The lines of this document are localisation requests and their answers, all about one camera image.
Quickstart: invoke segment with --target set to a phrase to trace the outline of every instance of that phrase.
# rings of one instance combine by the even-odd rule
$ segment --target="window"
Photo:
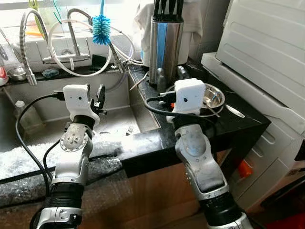
[[[62,19],[67,17],[67,12],[71,8],[81,9],[90,15],[100,14],[100,0],[36,0],[38,4],[38,11],[40,12],[47,30],[57,21],[54,13],[60,15]],[[104,15],[111,19],[111,25],[116,28],[124,30],[126,33],[131,34],[133,18],[136,13],[139,0],[105,0],[104,3]],[[2,19],[0,20],[0,28],[3,28],[4,33],[12,42],[18,42],[20,21],[24,11],[29,7],[29,0],[0,0],[0,14]],[[71,15],[73,19],[87,21],[83,15],[79,13],[73,13]],[[28,17],[27,31],[38,31],[36,26],[35,17],[31,14]],[[75,24],[73,28],[77,30],[83,30],[84,27]],[[68,25],[63,25],[59,28],[61,31],[68,32]],[[4,39],[0,36],[0,43],[4,42]]]
[[[46,25],[52,25],[57,21],[54,13],[61,18],[66,18],[71,8],[79,8],[90,15],[100,14],[100,0],[31,0],[37,1],[38,11],[41,13]],[[135,14],[136,0],[105,0],[104,15],[114,23],[117,21],[126,22]],[[0,0],[0,27],[19,27],[23,12],[29,7],[29,0]],[[73,14],[74,19],[86,21],[80,14]],[[34,15],[28,18],[28,25],[35,24]]]

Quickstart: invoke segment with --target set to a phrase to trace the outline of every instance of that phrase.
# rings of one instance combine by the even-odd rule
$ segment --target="white towel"
[[[149,58],[152,15],[153,15],[153,0],[145,0],[144,3],[141,2],[139,6],[139,11],[134,18],[140,30],[142,31],[141,48],[144,55],[147,56],[146,58],[144,57],[143,59],[144,65],[146,66],[149,66],[149,59],[147,58]],[[200,1],[199,0],[184,1],[182,17],[184,20],[183,32],[191,32],[193,34],[194,42],[199,43],[203,35]],[[188,46],[187,47],[187,52],[188,52],[189,44],[185,44],[182,41],[181,46],[183,45]]]

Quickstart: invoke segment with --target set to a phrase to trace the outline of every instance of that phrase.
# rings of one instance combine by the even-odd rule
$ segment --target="flexible faucet hose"
[[[28,16],[31,13],[36,15],[36,18],[38,19],[38,21],[40,23],[43,36],[45,37],[46,41],[48,40],[48,33],[46,31],[46,26],[43,23],[41,15],[35,9],[28,8],[23,13],[23,16],[22,16],[22,19],[21,19],[21,24],[20,24],[20,33],[19,33],[20,52],[21,52],[21,57],[22,57],[22,61],[23,61],[23,64],[24,64],[24,68],[25,68],[25,71],[26,71],[27,74],[32,74],[32,71],[31,71],[30,66],[29,66],[28,58],[26,56],[26,47],[25,47],[25,29],[26,29],[26,26],[27,26]]]

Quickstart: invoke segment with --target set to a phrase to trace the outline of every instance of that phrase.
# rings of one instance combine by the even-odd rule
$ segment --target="white hose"
[[[62,19],[61,20],[61,23],[67,23],[67,22],[77,22],[77,23],[80,23],[84,26],[87,26],[89,29],[93,29],[92,26],[90,26],[89,24],[87,23],[84,23],[82,21],[79,21],[79,20],[74,20],[74,19]],[[107,57],[107,60],[106,60],[106,63],[105,65],[97,72],[95,73],[92,73],[92,74],[88,74],[88,75],[83,75],[83,74],[78,74],[78,73],[75,73],[71,70],[69,70],[68,68],[66,68],[61,62],[60,60],[58,59],[57,55],[56,55],[56,52],[54,50],[54,47],[52,45],[52,35],[55,31],[55,29],[57,28],[57,26],[60,24],[59,21],[57,21],[53,26],[52,28],[50,29],[49,31],[49,36],[48,36],[48,47],[49,47],[49,50],[50,50],[50,53],[52,55],[52,58],[54,59],[54,61],[63,69],[65,70],[66,72],[72,74],[72,75],[75,75],[75,76],[80,76],[80,77],[87,77],[87,76],[95,76],[95,75],[98,75],[100,73],[102,73],[106,67],[108,66],[109,62],[110,62],[110,59],[111,59],[111,55],[112,55],[112,52],[111,52],[111,49],[109,48],[109,53],[108,53],[108,57]],[[124,32],[122,32],[121,30],[117,29],[117,28],[114,28],[114,27],[111,27],[112,29],[116,30],[117,32],[121,33],[122,35],[124,35],[128,41],[130,42],[131,46],[132,46],[132,54],[131,56],[128,56],[126,55],[123,51],[121,51],[118,47],[116,47],[115,45],[113,45],[116,49],[116,51],[119,53],[120,56],[122,56],[126,61],[129,61],[130,63],[132,64],[135,64],[135,65],[140,65],[142,66],[143,63],[140,62],[140,61],[136,61],[136,60],[133,60],[133,57],[134,57],[134,53],[135,53],[135,47],[134,47],[134,44],[132,42],[132,40],[130,39],[130,37],[125,34]]]

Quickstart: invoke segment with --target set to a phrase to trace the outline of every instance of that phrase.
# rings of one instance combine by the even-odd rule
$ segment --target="sponge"
[[[49,68],[42,72],[44,78],[50,79],[59,75],[59,71],[56,68]]]

